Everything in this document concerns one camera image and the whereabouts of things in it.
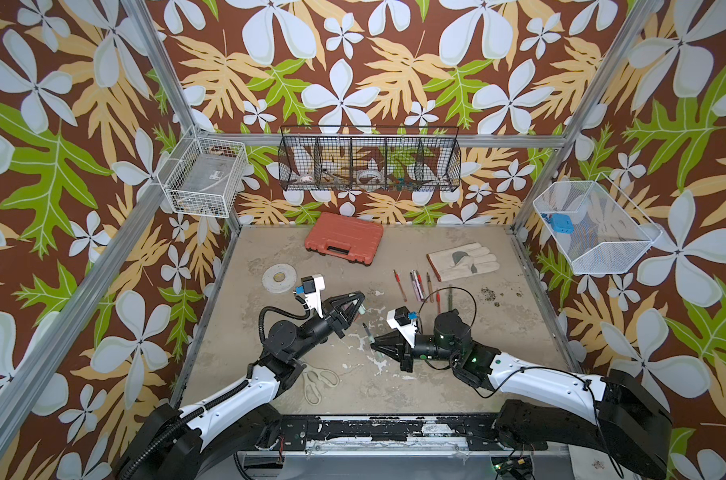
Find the red gel pen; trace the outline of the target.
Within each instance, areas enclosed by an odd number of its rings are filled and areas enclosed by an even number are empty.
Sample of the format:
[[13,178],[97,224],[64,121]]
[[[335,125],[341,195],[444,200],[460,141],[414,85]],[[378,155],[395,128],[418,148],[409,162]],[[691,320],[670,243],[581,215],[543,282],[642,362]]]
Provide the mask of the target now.
[[393,269],[393,275],[394,275],[396,284],[398,286],[400,295],[402,297],[402,300],[404,302],[408,302],[408,297],[407,297],[406,292],[405,292],[405,290],[403,288],[402,281],[401,281],[401,277],[400,277],[400,275],[398,274],[398,272],[395,269]]

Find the tan brown pen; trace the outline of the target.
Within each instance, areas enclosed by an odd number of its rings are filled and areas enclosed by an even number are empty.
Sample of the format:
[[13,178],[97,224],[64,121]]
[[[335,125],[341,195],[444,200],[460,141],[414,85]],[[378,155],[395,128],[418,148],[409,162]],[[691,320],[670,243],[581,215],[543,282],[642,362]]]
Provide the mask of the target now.
[[429,293],[428,300],[430,303],[434,303],[435,302],[435,296],[434,296],[435,291],[433,289],[431,276],[430,276],[429,272],[427,272],[427,274],[426,274],[426,281],[427,281],[427,287],[428,287],[428,293]]

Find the pink marker pen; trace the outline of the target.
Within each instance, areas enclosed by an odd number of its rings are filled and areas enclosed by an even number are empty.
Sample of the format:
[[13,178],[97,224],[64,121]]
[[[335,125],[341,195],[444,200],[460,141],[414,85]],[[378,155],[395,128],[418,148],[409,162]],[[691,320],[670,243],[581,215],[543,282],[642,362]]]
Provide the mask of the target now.
[[412,288],[414,290],[415,298],[417,301],[421,302],[418,291],[417,291],[417,284],[415,282],[414,270],[411,270],[409,272],[409,277],[410,277],[410,282],[411,282]]

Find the light green pen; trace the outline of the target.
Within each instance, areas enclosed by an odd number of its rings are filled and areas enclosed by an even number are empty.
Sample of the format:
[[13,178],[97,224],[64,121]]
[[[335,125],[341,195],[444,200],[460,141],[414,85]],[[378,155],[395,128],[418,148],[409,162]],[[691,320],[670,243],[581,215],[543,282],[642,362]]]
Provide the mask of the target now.
[[366,332],[366,336],[368,338],[369,345],[371,346],[371,348],[373,348],[373,344],[375,343],[375,337],[374,337],[372,331],[370,330],[369,326],[366,323],[362,323],[362,326]]

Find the brown white marker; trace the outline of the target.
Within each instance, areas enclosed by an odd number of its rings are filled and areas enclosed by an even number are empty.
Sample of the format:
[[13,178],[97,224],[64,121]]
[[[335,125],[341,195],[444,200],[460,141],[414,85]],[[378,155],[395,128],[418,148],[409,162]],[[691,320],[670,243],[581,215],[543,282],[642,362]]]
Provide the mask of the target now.
[[413,288],[415,291],[415,295],[419,301],[423,301],[425,299],[424,289],[423,289],[423,283],[421,280],[421,277],[419,275],[419,272],[417,270],[412,270],[410,272]]

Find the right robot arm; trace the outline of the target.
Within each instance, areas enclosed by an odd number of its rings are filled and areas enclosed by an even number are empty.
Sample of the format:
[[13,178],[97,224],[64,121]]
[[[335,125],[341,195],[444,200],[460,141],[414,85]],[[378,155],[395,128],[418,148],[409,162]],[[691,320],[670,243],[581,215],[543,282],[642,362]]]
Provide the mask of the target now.
[[471,336],[455,310],[443,312],[430,334],[416,313],[391,310],[390,332],[373,339],[373,350],[411,372],[415,360],[442,360],[474,391],[505,393],[492,431],[509,447],[555,442],[605,453],[647,479],[667,475],[672,418],[628,373],[577,374],[523,361]]

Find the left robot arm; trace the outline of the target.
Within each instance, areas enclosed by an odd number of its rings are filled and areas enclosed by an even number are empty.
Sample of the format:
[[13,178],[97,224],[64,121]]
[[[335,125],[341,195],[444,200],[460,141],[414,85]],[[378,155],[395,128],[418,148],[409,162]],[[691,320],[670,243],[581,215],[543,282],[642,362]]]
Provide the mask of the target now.
[[116,479],[195,479],[210,445],[233,436],[236,423],[290,389],[306,366],[301,362],[335,334],[342,338],[360,314],[365,294],[332,296],[312,307],[297,294],[304,312],[276,306],[259,312],[262,351],[245,376],[217,393],[180,409],[157,407],[124,454],[113,464]]

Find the white tape roll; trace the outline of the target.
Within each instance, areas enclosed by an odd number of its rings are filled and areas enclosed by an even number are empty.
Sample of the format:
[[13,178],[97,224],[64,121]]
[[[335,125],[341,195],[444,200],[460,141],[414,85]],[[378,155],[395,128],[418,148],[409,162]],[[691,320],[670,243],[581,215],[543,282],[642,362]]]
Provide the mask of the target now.
[[263,287],[272,294],[293,291],[297,283],[295,268],[286,263],[269,267],[262,275]]

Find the red plastic tool case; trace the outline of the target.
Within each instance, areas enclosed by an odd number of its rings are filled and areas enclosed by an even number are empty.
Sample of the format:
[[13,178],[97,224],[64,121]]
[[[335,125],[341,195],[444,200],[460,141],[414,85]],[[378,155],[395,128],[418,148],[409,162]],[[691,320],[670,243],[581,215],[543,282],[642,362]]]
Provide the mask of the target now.
[[307,235],[307,251],[370,266],[384,236],[382,225],[323,212]]

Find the white canvas work glove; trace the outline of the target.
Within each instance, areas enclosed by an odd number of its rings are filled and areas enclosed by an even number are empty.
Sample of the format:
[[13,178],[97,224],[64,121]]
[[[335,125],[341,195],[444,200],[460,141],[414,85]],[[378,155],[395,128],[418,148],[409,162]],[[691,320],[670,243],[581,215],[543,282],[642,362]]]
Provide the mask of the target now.
[[480,243],[470,243],[426,255],[440,282],[496,272],[500,264],[495,254]]

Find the blue object in basket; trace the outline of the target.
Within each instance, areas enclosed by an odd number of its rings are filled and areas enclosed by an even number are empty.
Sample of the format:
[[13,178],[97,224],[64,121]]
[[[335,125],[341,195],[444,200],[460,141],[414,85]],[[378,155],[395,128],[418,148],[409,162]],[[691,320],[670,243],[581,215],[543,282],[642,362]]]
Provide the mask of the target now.
[[572,234],[575,231],[574,224],[569,215],[553,213],[547,216],[547,223],[555,233]]

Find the white mesh basket right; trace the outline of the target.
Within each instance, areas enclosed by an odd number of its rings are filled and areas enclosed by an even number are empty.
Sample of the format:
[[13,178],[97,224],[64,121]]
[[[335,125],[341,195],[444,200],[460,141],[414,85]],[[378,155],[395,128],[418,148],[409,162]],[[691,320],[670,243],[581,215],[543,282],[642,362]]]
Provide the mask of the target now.
[[[533,207],[576,275],[625,274],[662,236],[662,228],[605,174],[555,181]],[[553,213],[569,215],[575,231],[555,233],[547,223]]]

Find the beige handled scissors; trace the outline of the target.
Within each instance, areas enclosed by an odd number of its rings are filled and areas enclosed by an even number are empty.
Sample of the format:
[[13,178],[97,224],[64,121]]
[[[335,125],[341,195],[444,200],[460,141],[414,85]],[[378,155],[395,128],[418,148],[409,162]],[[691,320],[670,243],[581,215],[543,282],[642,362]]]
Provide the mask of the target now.
[[321,388],[323,386],[332,389],[336,388],[340,383],[340,377],[336,372],[329,369],[316,368],[309,364],[305,365],[302,378],[304,382],[304,399],[312,406],[319,405],[322,402]]

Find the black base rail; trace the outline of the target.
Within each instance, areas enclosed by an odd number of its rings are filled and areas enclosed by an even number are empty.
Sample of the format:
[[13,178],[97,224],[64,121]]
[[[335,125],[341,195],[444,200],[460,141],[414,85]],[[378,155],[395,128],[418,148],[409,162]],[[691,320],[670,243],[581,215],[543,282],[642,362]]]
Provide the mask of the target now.
[[364,445],[404,446],[427,438],[454,439],[460,450],[501,451],[492,431],[495,414],[282,415],[265,420],[251,445],[267,451],[308,451],[310,444],[339,439]]

